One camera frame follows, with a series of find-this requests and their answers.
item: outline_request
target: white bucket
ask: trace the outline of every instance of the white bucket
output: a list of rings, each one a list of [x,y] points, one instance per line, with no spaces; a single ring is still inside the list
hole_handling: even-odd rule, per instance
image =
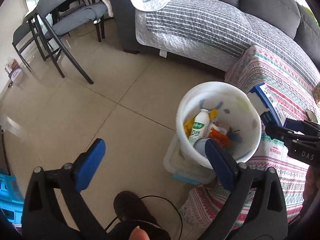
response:
[[[186,159],[212,169],[207,158],[189,143],[183,124],[200,112],[200,109],[216,108],[219,122],[231,126],[235,140],[226,151],[237,163],[248,161],[257,150],[261,139],[260,116],[240,89],[223,82],[207,82],[192,88],[180,102],[176,126],[181,152]]]

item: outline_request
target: shoe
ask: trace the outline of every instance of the shoe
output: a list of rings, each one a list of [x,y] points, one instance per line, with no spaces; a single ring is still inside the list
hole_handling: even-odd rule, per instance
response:
[[[113,208],[120,221],[142,220],[159,226],[146,205],[131,191],[120,192],[113,201]]]

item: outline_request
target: patterned tablecloth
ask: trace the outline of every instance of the patterned tablecloth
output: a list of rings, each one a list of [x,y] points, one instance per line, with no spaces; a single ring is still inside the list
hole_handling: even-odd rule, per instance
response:
[[[312,96],[314,85],[320,81],[320,74],[315,69],[313,82],[307,82],[292,67],[269,50],[258,46],[250,47],[225,76],[225,82],[230,83],[248,93],[256,84],[264,82],[281,104],[286,117],[296,120],[307,120],[305,110],[313,111],[320,120],[320,109]],[[260,145],[247,162],[253,169],[266,170],[274,167],[280,178],[284,192],[288,221],[299,214],[302,207],[302,193],[308,165],[287,156],[288,149],[278,140],[271,140],[264,132]],[[229,192],[220,183],[215,189],[204,185],[190,191],[188,200],[180,209],[185,221],[190,224],[208,227],[222,208]],[[251,190],[244,208],[238,217],[235,228],[244,222],[254,190]]]

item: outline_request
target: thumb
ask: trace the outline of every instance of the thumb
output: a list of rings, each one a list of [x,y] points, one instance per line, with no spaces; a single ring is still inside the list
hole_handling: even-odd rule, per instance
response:
[[[148,234],[137,226],[130,234],[129,240],[150,240]]]

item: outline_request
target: quilted blanket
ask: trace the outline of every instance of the quilted blanket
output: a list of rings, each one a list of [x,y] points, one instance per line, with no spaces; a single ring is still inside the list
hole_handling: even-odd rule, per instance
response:
[[[109,0],[103,0],[111,12]],[[228,70],[252,45],[279,56],[315,86],[319,71],[302,48],[281,30],[218,0],[131,0],[136,8],[136,38]]]
[[[320,78],[316,77],[313,81],[317,83]],[[248,49],[226,73],[225,82],[245,93],[248,93],[254,85],[265,82],[279,101],[286,117],[307,120],[305,110],[311,110],[318,120],[320,118],[320,109],[312,96],[314,87],[279,56],[262,47],[252,46]],[[277,170],[284,193],[288,221],[291,221],[299,214],[302,207],[302,193],[308,165],[288,157],[288,149],[284,143],[276,139],[271,140],[264,129],[262,123],[259,147],[247,164],[252,169],[266,170],[268,167],[274,167]],[[234,228],[243,224],[254,192],[254,189],[250,191]],[[190,191],[188,200],[180,212],[188,223],[207,227],[215,219],[228,196],[229,192],[220,183],[215,189],[201,185]]]

